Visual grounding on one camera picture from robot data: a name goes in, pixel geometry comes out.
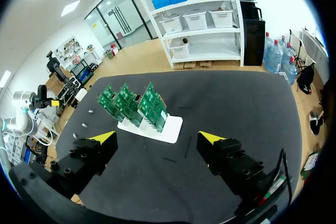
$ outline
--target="chair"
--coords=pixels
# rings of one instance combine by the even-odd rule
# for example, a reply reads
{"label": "chair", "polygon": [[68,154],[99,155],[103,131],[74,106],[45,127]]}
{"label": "chair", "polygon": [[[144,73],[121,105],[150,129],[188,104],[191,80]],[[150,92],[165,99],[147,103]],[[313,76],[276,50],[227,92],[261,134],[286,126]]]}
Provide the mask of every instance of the chair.
{"label": "chair", "polygon": [[306,48],[304,47],[304,44],[301,39],[296,36],[295,33],[289,30],[289,42],[290,42],[290,47],[295,51],[295,60],[296,64],[295,66],[298,66],[300,72],[306,68],[307,66],[313,66],[316,61],[314,61],[306,51]]}

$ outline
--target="black cable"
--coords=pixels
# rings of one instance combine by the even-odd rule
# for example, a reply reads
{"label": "black cable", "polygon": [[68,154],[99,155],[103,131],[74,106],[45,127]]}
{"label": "black cable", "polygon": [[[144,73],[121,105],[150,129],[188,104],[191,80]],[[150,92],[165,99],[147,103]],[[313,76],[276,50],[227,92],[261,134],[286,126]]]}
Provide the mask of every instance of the black cable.
{"label": "black cable", "polygon": [[256,206],[263,200],[264,195],[266,195],[268,190],[272,187],[274,180],[278,176],[279,171],[280,171],[281,160],[282,160],[282,156],[283,156],[284,152],[285,152],[284,149],[281,149],[280,156],[279,156],[279,159],[278,159],[278,163],[277,163],[277,166],[276,166],[276,168],[274,170],[274,173],[272,175],[272,179],[268,182],[268,185],[265,187],[265,190],[260,194],[259,199],[257,199],[257,201],[255,202]]}
{"label": "black cable", "polygon": [[286,174],[286,180],[287,180],[287,186],[288,186],[288,194],[289,194],[289,200],[288,200],[288,205],[287,208],[290,206],[291,202],[292,202],[292,198],[293,198],[293,194],[292,194],[292,186],[290,184],[289,181],[289,173],[288,173],[288,167],[287,167],[287,156],[286,153],[283,153],[283,166],[285,167],[285,174]]}

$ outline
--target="green circuit board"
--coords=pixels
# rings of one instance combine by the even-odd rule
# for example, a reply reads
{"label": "green circuit board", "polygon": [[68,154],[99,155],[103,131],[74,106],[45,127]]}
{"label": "green circuit board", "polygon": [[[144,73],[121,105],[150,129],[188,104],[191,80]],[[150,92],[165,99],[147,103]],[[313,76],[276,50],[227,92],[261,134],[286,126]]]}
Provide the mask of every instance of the green circuit board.
{"label": "green circuit board", "polygon": [[125,83],[113,100],[113,106],[136,127],[140,126],[143,119],[142,115],[138,112],[138,104],[136,101],[138,97],[139,95],[129,91],[129,87]]}
{"label": "green circuit board", "polygon": [[119,122],[122,122],[124,119],[124,115],[117,110],[115,106],[113,106],[113,99],[117,94],[112,91],[111,86],[108,85],[103,94],[98,97],[98,103],[115,119]]}
{"label": "green circuit board", "polygon": [[154,91],[153,83],[150,82],[139,102],[138,109],[159,132],[162,132],[167,120],[166,108],[162,97]]}

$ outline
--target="white board holder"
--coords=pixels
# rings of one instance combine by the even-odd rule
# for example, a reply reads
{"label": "white board holder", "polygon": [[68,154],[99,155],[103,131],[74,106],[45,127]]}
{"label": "white board holder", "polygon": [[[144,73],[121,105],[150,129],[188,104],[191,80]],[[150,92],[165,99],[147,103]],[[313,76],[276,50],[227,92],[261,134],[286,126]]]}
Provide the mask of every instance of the white board holder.
{"label": "white board holder", "polygon": [[183,119],[178,116],[171,116],[168,114],[166,123],[164,124],[162,132],[158,132],[145,119],[142,120],[139,127],[136,127],[126,118],[118,122],[118,128],[124,131],[131,132],[136,135],[148,137],[166,143],[175,144],[179,137],[180,129],[182,127]]}

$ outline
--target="workbench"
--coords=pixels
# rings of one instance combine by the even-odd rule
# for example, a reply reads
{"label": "workbench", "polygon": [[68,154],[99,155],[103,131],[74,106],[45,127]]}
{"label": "workbench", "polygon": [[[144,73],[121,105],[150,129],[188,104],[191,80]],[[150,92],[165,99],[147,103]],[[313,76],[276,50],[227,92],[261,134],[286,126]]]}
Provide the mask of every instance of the workbench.
{"label": "workbench", "polygon": [[[118,129],[118,121],[97,103],[107,85],[119,90],[127,83],[142,94],[150,81],[168,113],[183,118],[175,144]],[[276,167],[284,148],[293,190],[300,173],[299,115],[288,82],[278,74],[181,71],[101,78],[65,126],[57,154],[62,158],[72,149],[73,133],[92,137],[110,131],[117,132],[119,149],[103,174],[94,176],[79,195],[88,209],[108,216],[190,223],[220,223],[233,217],[241,199],[207,168],[196,150],[198,131],[238,139],[249,156],[265,163],[265,173]],[[278,213],[287,201],[285,190],[277,202]]]}

